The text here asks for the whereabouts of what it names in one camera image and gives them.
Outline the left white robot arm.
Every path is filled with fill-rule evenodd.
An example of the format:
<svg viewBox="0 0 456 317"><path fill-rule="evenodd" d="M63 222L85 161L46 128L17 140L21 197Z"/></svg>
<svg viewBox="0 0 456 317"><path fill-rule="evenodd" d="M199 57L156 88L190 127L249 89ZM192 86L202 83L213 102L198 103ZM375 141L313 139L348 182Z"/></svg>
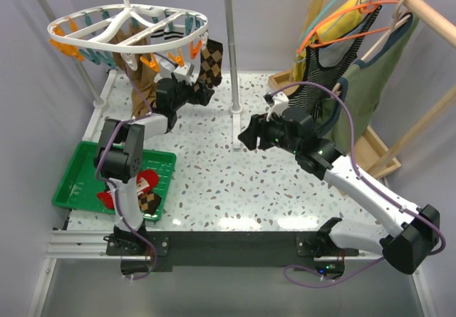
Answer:
<svg viewBox="0 0 456 317"><path fill-rule="evenodd" d="M155 101L147 107L145 116L105 121L94 166L95 178L108 187L116 215L113 233L105 238L109 245L125 250L128 255L155 255L138 201L145 138L170 132L182 106L206 106L213 95L214 89L202 80L189 83L174 76L163 78L157 83Z"/></svg>

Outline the brown argyle sock back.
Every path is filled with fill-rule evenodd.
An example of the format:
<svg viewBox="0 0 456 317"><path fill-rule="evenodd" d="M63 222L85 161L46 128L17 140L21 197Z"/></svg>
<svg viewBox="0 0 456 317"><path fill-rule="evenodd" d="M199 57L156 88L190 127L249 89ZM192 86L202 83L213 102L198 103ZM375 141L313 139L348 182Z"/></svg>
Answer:
<svg viewBox="0 0 456 317"><path fill-rule="evenodd" d="M217 87L222 82L223 44L209 39L206 48L200 52L198 80L208 88Z"/></svg>

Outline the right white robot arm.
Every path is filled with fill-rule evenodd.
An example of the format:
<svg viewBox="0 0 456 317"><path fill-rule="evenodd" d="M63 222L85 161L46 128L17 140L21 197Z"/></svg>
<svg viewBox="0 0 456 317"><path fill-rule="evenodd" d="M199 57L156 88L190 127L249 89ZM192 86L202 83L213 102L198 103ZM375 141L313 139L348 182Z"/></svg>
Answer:
<svg viewBox="0 0 456 317"><path fill-rule="evenodd" d="M277 147L291 153L302 170L346 193L379 222L376 227L330 219L317 238L322 253L367 251L399 272L413 274L428 256L445 248L436 208L419 207L358 168L334 142L317 135L312 118L302 109L252 115L238 139L249 150Z"/></svg>

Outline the red christmas sock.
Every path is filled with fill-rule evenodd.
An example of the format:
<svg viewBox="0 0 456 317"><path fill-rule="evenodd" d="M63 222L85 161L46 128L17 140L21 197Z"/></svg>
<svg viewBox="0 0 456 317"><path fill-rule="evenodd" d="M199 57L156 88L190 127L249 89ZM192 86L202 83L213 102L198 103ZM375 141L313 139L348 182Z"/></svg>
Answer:
<svg viewBox="0 0 456 317"><path fill-rule="evenodd" d="M160 177L154 170L143 170L137 176L137 194L142 196L154 189L160 181Z"/></svg>
<svg viewBox="0 0 456 317"><path fill-rule="evenodd" d="M103 206L106 209L110 209L110 210L115 209L113 196L112 196L110 190L103 191L103 192L98 192L96 194L96 197L98 198L98 200L103 204Z"/></svg>

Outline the brown argyle sock front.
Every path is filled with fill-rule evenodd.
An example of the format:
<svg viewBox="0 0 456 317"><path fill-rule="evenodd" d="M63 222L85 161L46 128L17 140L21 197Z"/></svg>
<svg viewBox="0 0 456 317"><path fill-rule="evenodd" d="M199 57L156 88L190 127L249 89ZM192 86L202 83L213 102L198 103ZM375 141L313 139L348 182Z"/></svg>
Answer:
<svg viewBox="0 0 456 317"><path fill-rule="evenodd" d="M153 215L160 206L162 197L153 191L138 197L138 204L143 213Z"/></svg>

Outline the brown argyle sock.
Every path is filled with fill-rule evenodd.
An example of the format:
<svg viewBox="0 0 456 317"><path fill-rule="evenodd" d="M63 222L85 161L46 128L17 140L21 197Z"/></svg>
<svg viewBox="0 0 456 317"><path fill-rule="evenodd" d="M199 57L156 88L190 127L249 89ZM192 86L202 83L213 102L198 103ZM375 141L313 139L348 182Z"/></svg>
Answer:
<svg viewBox="0 0 456 317"><path fill-rule="evenodd" d="M223 44L209 39L206 48L200 52L198 80L208 88L217 87L222 82Z"/></svg>
<svg viewBox="0 0 456 317"><path fill-rule="evenodd" d="M138 197L138 204L143 213L153 215L160 206L162 197L153 191Z"/></svg>

